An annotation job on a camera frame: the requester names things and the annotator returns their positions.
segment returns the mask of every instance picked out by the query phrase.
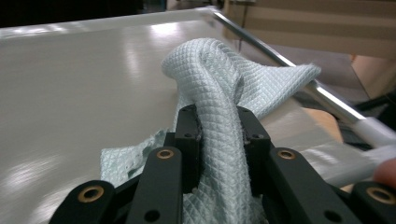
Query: chrome bar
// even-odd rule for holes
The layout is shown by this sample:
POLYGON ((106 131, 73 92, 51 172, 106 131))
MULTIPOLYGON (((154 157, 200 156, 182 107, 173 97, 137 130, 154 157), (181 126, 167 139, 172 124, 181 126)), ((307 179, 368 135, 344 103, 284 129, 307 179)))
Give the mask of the chrome bar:
POLYGON ((236 24, 233 21, 230 21, 229 19, 227 19, 221 13, 214 12, 213 14, 214 14, 215 19, 217 21, 221 22, 225 27, 227 27, 228 29, 233 31, 236 35, 242 37, 249 44, 251 44, 254 47, 256 47, 257 49, 259 49, 265 55, 270 57, 270 59, 274 60, 275 63, 277 63, 279 65, 282 65, 282 66, 290 66, 290 67, 294 67, 295 66, 294 63, 289 61, 287 58, 283 57, 276 50, 274 50, 269 45, 267 45, 264 42, 262 42, 256 36, 254 36, 254 35, 250 34, 249 32, 247 32, 244 28, 240 27, 238 24, 236 24))
MULTIPOLYGON (((282 56, 276 50, 271 48, 269 45, 262 42, 259 38, 250 34, 248 31, 240 27, 238 24, 224 17, 220 12, 214 11, 214 18, 221 22, 225 27, 230 29, 236 35, 242 37, 249 44, 256 47, 262 53, 267 55, 270 59, 272 59, 275 63, 281 66, 296 66, 294 63, 289 61, 287 58, 282 56)), ((333 93, 326 90, 326 86, 321 84, 317 80, 313 80, 308 85, 306 85, 305 90, 308 91, 314 98, 316 98, 323 106, 329 109, 337 118, 342 121, 354 124, 359 120, 365 119, 363 115, 361 115, 358 111, 353 109, 339 97, 334 96, 333 93)))

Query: cloth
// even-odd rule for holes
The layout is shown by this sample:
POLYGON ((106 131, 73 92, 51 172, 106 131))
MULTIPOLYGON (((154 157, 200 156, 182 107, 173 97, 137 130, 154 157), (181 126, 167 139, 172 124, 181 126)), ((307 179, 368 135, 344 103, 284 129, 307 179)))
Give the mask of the cloth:
MULTIPOLYGON (((216 39, 204 38, 174 49, 163 61, 163 72, 177 82, 177 111, 195 104, 203 128, 205 169, 198 189, 183 196, 183 222, 264 222, 261 200, 251 196, 235 105, 262 119, 315 78, 320 69, 314 65, 263 66, 216 39)), ((135 147, 104 149, 102 179, 118 186, 140 174, 147 155, 162 145, 165 133, 159 131, 135 147)))

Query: fabric texture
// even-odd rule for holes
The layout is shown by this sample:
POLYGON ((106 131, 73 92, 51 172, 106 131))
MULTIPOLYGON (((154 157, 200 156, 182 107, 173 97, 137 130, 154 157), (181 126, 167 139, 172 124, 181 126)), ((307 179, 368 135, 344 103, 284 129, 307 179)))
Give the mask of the fabric texture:
MULTIPOLYGON (((174 49, 163 61, 163 72, 177 82, 177 111, 195 104, 203 128, 205 169, 198 189, 183 197, 183 222, 264 222, 261 200, 251 196, 235 105, 262 119, 315 78, 320 69, 314 65, 263 66, 216 39, 204 38, 174 49)), ((149 152, 162 145, 165 133, 159 131, 135 147, 104 149, 102 179, 118 186, 139 175, 149 152)))

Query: black metal frame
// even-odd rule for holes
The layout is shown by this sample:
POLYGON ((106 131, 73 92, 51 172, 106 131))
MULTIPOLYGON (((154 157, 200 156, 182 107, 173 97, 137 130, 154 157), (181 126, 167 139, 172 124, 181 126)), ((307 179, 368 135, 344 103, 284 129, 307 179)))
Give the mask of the black metal frame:
MULTIPOLYGON (((252 195, 271 224, 394 223, 396 190, 375 182, 351 194, 329 186, 297 151, 275 147, 254 114, 238 106, 252 195)), ((73 189, 50 223, 181 223, 182 193, 199 188, 202 133, 194 105, 180 109, 175 133, 148 155, 141 175, 114 187, 73 189)))

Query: towel fold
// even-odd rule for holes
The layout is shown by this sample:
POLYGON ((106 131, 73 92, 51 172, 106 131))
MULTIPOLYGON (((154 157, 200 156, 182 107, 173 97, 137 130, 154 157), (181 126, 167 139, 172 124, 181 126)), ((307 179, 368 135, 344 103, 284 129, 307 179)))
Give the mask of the towel fold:
MULTIPOLYGON (((183 222, 264 222, 261 201, 251 196, 235 105, 262 119, 315 78, 320 69, 314 65, 263 66, 216 39, 203 38, 169 53, 163 72, 177 82, 177 111, 195 104, 203 128, 205 169, 198 189, 183 197, 183 222)), ((103 149, 102 179, 119 186, 139 175, 147 155, 162 146, 167 131, 159 131, 135 147, 103 149)))

